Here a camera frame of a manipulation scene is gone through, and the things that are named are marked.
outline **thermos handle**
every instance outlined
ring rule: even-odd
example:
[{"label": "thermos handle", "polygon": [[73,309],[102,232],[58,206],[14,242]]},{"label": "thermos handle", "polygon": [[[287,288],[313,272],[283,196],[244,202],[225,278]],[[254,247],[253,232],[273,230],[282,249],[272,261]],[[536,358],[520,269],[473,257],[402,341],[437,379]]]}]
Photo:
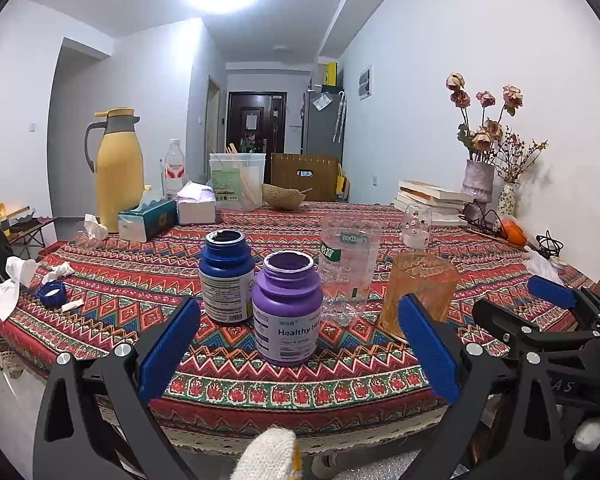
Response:
[{"label": "thermos handle", "polygon": [[87,164],[91,168],[91,173],[95,173],[96,168],[93,165],[93,161],[89,158],[89,149],[87,147],[87,140],[89,139],[89,132],[91,130],[93,130],[94,128],[106,128],[106,127],[107,127],[107,121],[104,121],[103,123],[91,123],[89,126],[87,126],[87,131],[84,133],[84,156],[87,158]]}]

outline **blue bottle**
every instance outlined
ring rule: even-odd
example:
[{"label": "blue bottle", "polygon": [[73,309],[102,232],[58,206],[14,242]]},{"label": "blue bottle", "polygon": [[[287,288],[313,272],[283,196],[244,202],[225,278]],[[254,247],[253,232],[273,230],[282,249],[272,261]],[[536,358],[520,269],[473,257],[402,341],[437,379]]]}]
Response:
[{"label": "blue bottle", "polygon": [[237,324],[253,315],[255,265],[240,231],[222,229],[206,235],[199,267],[202,298],[211,319],[219,324]]}]

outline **tablecloth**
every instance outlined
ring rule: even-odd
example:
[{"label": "tablecloth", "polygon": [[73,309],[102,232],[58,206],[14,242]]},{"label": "tablecloth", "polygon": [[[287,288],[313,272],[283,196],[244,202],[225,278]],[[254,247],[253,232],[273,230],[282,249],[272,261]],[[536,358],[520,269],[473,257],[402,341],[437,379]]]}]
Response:
[{"label": "tablecloth", "polygon": [[[317,262],[320,221],[332,212],[364,214],[382,222],[366,312],[348,328],[323,321],[314,356],[293,368],[261,359],[251,323],[226,328],[203,315],[164,397],[152,401],[151,408],[159,423],[173,430],[170,438],[204,434],[217,442],[251,438],[272,424],[318,443],[321,437],[399,426],[443,401],[428,387],[409,346],[378,325],[393,257],[404,248],[399,238],[402,213],[390,206],[307,202],[294,212],[264,206],[250,213],[224,211],[219,226],[176,226],[144,244],[116,235],[88,248],[69,243],[44,258],[32,286],[51,266],[68,261],[77,271],[65,279],[69,297],[83,299],[84,306],[61,314],[23,292],[11,317],[0,322],[0,337],[41,374],[63,351],[78,359],[104,355],[164,320],[184,295],[194,296],[204,307],[198,259],[209,231],[243,230],[256,270],[267,254],[280,249],[307,252]],[[436,227],[429,251],[453,261],[460,272],[447,322],[464,342],[477,342],[493,354],[507,350],[474,324],[472,305],[480,298],[542,330],[563,330],[573,323],[567,311],[529,295],[520,250],[461,227]],[[590,283],[573,268],[565,281],[571,286]]]}]

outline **flower vase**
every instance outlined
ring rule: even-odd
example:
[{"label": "flower vase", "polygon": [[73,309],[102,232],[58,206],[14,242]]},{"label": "flower vase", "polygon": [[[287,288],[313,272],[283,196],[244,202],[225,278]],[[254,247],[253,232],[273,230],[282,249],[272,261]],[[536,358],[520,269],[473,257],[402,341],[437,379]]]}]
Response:
[{"label": "flower vase", "polygon": [[474,197],[475,204],[469,204],[466,215],[469,219],[479,219],[484,207],[491,202],[493,195],[493,173],[495,166],[478,160],[468,160],[464,170],[462,192]]},{"label": "flower vase", "polygon": [[498,195],[498,216],[513,215],[516,208],[516,185],[505,182]]}]

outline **tissue box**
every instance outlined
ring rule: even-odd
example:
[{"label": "tissue box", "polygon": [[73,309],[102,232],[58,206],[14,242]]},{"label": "tissue box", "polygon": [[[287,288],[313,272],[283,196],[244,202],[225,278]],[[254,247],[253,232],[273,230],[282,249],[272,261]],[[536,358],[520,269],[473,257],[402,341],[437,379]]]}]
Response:
[{"label": "tissue box", "polygon": [[147,242],[175,225],[177,214],[175,200],[160,200],[140,210],[121,211],[118,213],[120,238],[131,242]]},{"label": "tissue box", "polygon": [[198,202],[190,198],[178,199],[178,224],[215,224],[216,200]]}]

